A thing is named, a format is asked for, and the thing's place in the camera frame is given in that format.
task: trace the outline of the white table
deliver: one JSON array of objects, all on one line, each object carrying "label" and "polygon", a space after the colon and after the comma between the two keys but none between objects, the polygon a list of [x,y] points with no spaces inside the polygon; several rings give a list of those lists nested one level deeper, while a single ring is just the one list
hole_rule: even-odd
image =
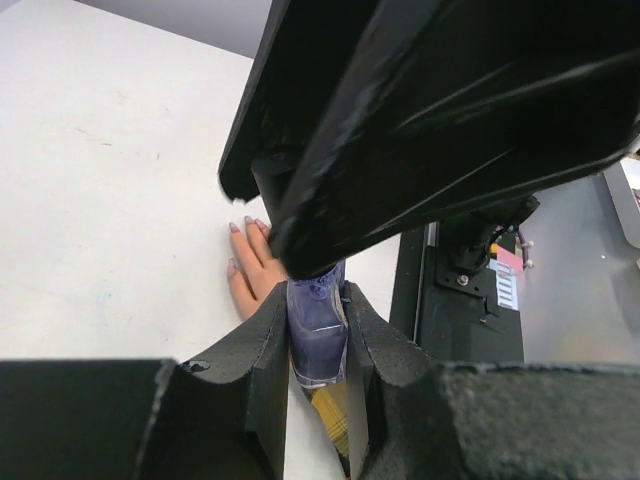
[{"label": "white table", "polygon": [[[0,356],[175,357],[239,323],[218,162],[251,60],[70,0],[0,14]],[[378,312],[398,241],[347,277]],[[299,387],[285,477],[341,478]]]}]

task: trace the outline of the fingernail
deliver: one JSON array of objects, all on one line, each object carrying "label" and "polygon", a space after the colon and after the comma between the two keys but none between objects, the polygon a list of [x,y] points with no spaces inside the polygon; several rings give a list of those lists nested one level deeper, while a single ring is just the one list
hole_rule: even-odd
[{"label": "fingernail", "polygon": [[238,267],[236,266],[236,261],[233,258],[230,258],[229,265],[227,266],[227,276],[233,277],[236,273],[238,273]]}]

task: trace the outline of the purple object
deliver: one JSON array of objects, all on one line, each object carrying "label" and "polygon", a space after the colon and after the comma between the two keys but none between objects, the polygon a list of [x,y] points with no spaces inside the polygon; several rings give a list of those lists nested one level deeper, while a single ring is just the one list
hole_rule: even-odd
[{"label": "purple object", "polygon": [[319,388],[344,380],[347,320],[342,309],[344,261],[313,280],[289,279],[287,320],[291,358],[300,385]]}]

